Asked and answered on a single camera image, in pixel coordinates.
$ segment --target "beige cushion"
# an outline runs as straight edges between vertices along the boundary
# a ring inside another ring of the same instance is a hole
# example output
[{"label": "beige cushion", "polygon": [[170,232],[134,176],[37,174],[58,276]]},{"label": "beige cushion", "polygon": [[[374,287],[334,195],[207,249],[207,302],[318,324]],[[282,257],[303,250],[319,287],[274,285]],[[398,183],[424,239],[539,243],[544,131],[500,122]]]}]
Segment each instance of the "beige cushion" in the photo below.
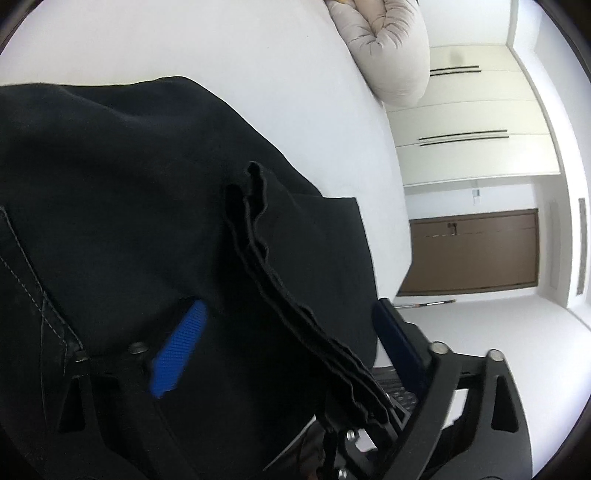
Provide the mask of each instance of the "beige cushion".
[{"label": "beige cushion", "polygon": [[413,106],[429,81],[427,29],[416,0],[326,0],[368,85],[385,103]]}]

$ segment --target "cabinet door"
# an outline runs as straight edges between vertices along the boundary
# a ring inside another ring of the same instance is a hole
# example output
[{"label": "cabinet door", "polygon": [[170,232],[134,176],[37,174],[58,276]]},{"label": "cabinet door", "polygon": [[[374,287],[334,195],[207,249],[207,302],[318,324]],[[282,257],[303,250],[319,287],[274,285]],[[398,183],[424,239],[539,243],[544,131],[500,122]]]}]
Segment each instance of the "cabinet door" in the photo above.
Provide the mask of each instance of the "cabinet door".
[{"label": "cabinet door", "polygon": [[509,70],[520,72],[521,68],[506,46],[461,45],[431,49],[431,71],[478,66],[481,70]]},{"label": "cabinet door", "polygon": [[455,180],[560,174],[549,135],[398,147],[405,186]]},{"label": "cabinet door", "polygon": [[459,140],[480,132],[548,134],[542,110],[531,100],[446,103],[389,112],[388,119],[397,147]]},{"label": "cabinet door", "polygon": [[[522,72],[490,70],[431,77],[425,95],[416,107],[482,100],[536,100],[536,98]],[[387,106],[387,110],[403,109]]]}]

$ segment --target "brown wooden door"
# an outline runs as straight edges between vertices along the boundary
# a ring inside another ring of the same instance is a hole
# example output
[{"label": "brown wooden door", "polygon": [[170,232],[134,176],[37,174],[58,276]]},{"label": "brown wooden door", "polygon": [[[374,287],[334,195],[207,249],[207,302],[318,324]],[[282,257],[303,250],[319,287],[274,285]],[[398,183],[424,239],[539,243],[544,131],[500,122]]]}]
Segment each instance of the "brown wooden door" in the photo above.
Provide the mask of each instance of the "brown wooden door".
[{"label": "brown wooden door", "polygon": [[413,263],[399,295],[537,285],[537,210],[412,220],[410,224]]}]

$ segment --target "metal screw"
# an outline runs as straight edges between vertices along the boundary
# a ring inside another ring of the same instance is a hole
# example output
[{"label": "metal screw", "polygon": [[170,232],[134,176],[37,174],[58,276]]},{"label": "metal screw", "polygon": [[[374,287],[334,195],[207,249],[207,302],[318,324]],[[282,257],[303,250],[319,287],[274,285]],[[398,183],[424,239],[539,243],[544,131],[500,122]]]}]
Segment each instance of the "metal screw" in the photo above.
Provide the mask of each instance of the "metal screw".
[{"label": "metal screw", "polygon": [[445,355],[449,352],[449,347],[443,342],[433,342],[430,345],[431,351],[439,355]]},{"label": "metal screw", "polygon": [[84,350],[78,350],[74,353],[74,361],[75,362],[84,362],[88,360],[88,355]]},{"label": "metal screw", "polygon": [[502,362],[505,359],[505,355],[503,355],[503,352],[500,352],[498,350],[491,350],[490,352],[488,352],[488,354],[495,362]]},{"label": "metal screw", "polygon": [[131,355],[137,355],[138,353],[147,352],[148,347],[144,342],[135,342],[129,346],[128,350]]}]

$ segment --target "stitching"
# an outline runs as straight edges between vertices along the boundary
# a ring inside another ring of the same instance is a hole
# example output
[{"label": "stitching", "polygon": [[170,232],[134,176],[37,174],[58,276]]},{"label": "stitching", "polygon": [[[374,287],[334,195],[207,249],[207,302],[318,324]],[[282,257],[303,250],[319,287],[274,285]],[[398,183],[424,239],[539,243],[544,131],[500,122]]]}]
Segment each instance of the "stitching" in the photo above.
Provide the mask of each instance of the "stitching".
[{"label": "stitching", "polygon": [[62,372],[61,376],[65,377],[66,376],[66,362],[68,360],[68,344],[66,342],[64,342],[64,371]]},{"label": "stitching", "polygon": [[61,325],[70,331],[72,336],[76,339],[76,342],[78,343],[78,347],[80,348],[80,350],[84,350],[84,347],[82,346],[82,342],[80,341],[78,336],[74,333],[74,331],[71,329],[70,325],[62,318],[62,316],[59,313],[57,313],[57,310],[54,308],[53,304],[51,303],[51,301],[47,297],[47,293],[45,292],[45,290],[42,290],[42,292],[43,292],[44,301],[47,301],[47,305],[49,306],[51,311],[54,313],[54,315],[57,317],[57,319],[60,321]]},{"label": "stitching", "polygon": [[43,322],[41,322],[41,338],[39,341],[39,383],[41,384],[41,403],[43,404],[43,418],[47,428],[47,406],[45,405],[45,385],[43,384]]},{"label": "stitching", "polygon": [[39,280],[37,279],[37,276],[35,275],[35,272],[33,271],[31,264],[29,263],[28,257],[25,255],[25,251],[22,249],[21,243],[18,241],[17,234],[15,233],[14,228],[12,228],[12,224],[10,223],[10,220],[8,219],[8,213],[6,212],[6,209],[4,207],[0,207],[0,212],[2,213],[2,217],[4,218],[4,221],[6,222],[6,225],[7,225],[8,229],[10,230],[10,233],[12,233],[12,236],[14,237],[14,241],[18,245],[18,249],[21,251],[22,257],[25,259],[25,262],[27,262],[29,270],[31,270],[31,273],[33,274],[33,278],[35,279],[35,283],[37,284],[37,288],[39,290],[43,290],[41,288],[41,285],[39,284]]},{"label": "stitching", "polygon": [[[57,313],[57,311],[55,310],[55,308],[53,307],[53,305],[51,304],[51,302],[49,302],[49,299],[47,298],[47,295],[45,293],[45,290],[43,290],[41,288],[41,284],[39,283],[39,279],[37,278],[37,276],[35,275],[35,271],[33,270],[33,267],[31,266],[31,263],[29,262],[28,257],[25,255],[25,251],[22,249],[22,245],[21,243],[18,241],[18,237],[16,232],[14,231],[14,228],[12,228],[12,224],[10,223],[10,220],[8,219],[8,213],[6,212],[6,208],[4,208],[3,206],[0,206],[0,213],[2,214],[2,217],[4,219],[4,222],[6,223],[8,229],[10,230],[10,233],[12,233],[12,236],[14,237],[14,241],[17,243],[19,250],[21,251],[22,257],[25,259],[25,262],[27,262],[27,266],[29,267],[29,270],[31,271],[31,275],[33,275],[33,278],[35,279],[35,283],[37,284],[37,288],[43,293],[43,298],[44,301],[45,299],[47,299],[48,304],[50,306],[50,308],[52,309],[53,313],[56,315],[57,319],[60,321],[61,325],[65,328],[67,328],[70,333],[73,335],[73,337],[76,339],[76,342],[78,343],[78,347],[82,350],[84,347],[82,345],[82,342],[80,341],[80,339],[78,338],[78,336],[74,333],[74,330],[72,330],[72,328],[70,327],[70,325],[62,318],[62,316]],[[4,261],[4,259],[2,259],[2,261],[4,262],[4,264],[6,265],[6,267],[12,272],[12,270],[10,269],[10,267],[6,264],[6,262]],[[14,275],[14,277],[18,280],[18,282],[22,285],[22,287],[25,289],[25,291],[28,293],[27,289],[25,288],[25,285],[22,284],[22,282],[18,279],[18,277],[14,274],[14,272],[12,272],[12,275]]]},{"label": "stitching", "polygon": [[37,304],[37,302],[35,301],[35,299],[33,298],[33,296],[29,293],[29,291],[27,290],[26,286],[23,285],[23,283],[21,282],[21,279],[17,277],[16,273],[14,273],[13,270],[12,270],[12,268],[10,268],[10,266],[6,263],[6,260],[4,260],[4,258],[3,258],[2,255],[0,255],[0,260],[2,260],[2,263],[4,264],[4,266],[8,269],[8,271],[16,279],[16,281],[19,283],[19,285],[25,290],[25,292],[27,292],[27,295],[29,295],[29,298],[33,302],[33,305],[37,308],[37,310],[39,310],[39,313],[41,313],[41,318],[43,319],[43,321],[49,326],[49,328],[51,329],[51,331],[56,334],[56,336],[60,339],[60,341],[62,343],[66,343],[66,341],[53,329],[53,327],[51,326],[51,323],[49,323],[49,321],[45,318],[45,315],[43,315],[43,312],[39,308],[39,305]]}]

